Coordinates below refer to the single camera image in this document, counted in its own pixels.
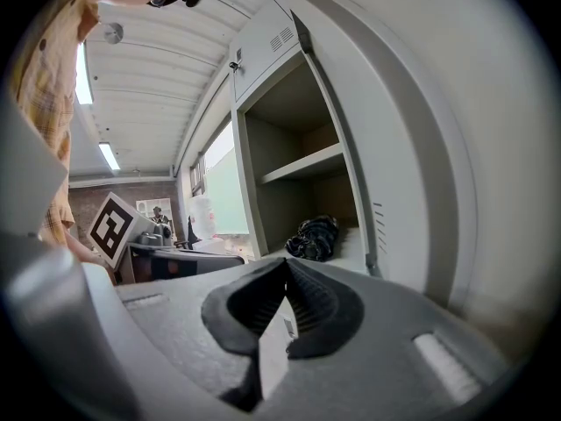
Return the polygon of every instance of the ceiling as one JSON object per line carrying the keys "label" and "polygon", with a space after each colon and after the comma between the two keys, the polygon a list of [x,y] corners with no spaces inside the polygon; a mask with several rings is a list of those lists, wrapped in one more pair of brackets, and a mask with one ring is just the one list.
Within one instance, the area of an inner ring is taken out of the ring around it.
{"label": "ceiling", "polygon": [[[82,106],[98,133],[92,143],[110,142],[124,172],[168,172],[232,38],[267,1],[202,0],[193,9],[181,1],[161,9],[100,4],[102,24],[86,43],[94,103]],[[103,24],[112,22],[124,28],[116,45],[103,37]],[[80,140],[85,132],[74,131],[70,174],[97,171],[99,158]]]}

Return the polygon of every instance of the black crumpled object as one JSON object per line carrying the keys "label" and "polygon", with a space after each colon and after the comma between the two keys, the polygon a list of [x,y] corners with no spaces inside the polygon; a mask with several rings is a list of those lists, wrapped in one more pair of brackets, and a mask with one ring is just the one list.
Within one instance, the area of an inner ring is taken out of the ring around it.
{"label": "black crumpled object", "polygon": [[329,215],[320,215],[302,222],[285,248],[294,257],[325,262],[333,255],[338,234],[337,220]]}

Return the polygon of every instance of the fluorescent light tube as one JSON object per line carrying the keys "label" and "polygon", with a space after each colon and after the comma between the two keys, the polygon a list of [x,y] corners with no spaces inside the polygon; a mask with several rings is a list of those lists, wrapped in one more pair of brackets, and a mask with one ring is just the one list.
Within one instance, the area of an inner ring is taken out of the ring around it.
{"label": "fluorescent light tube", "polygon": [[102,150],[103,157],[107,161],[107,164],[111,167],[111,170],[120,170],[119,164],[117,164],[117,160],[111,151],[111,145],[107,142],[101,142],[99,144],[99,149]]}
{"label": "fluorescent light tube", "polygon": [[76,58],[76,95],[80,104],[92,104],[94,102],[89,88],[88,68],[86,68],[86,47],[78,45],[78,57]]}

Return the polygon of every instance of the yellow plaid shirt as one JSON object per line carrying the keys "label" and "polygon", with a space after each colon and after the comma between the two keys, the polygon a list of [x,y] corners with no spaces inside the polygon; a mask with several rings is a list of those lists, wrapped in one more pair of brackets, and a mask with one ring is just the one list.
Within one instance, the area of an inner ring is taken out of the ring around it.
{"label": "yellow plaid shirt", "polygon": [[[28,29],[11,74],[19,108],[67,170],[78,45],[98,22],[97,4],[89,0],[52,0]],[[66,177],[40,235],[51,244],[66,245],[64,231],[73,224]]]}

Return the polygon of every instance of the open cabinet compartment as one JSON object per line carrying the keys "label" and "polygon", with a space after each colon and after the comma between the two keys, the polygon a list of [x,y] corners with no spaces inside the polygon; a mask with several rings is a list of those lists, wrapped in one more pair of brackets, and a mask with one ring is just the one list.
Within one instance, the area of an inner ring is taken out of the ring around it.
{"label": "open cabinet compartment", "polygon": [[343,149],[306,61],[245,113],[245,128],[268,255],[289,257],[284,246],[299,224],[328,214],[340,225],[328,263],[364,272],[363,243]]}

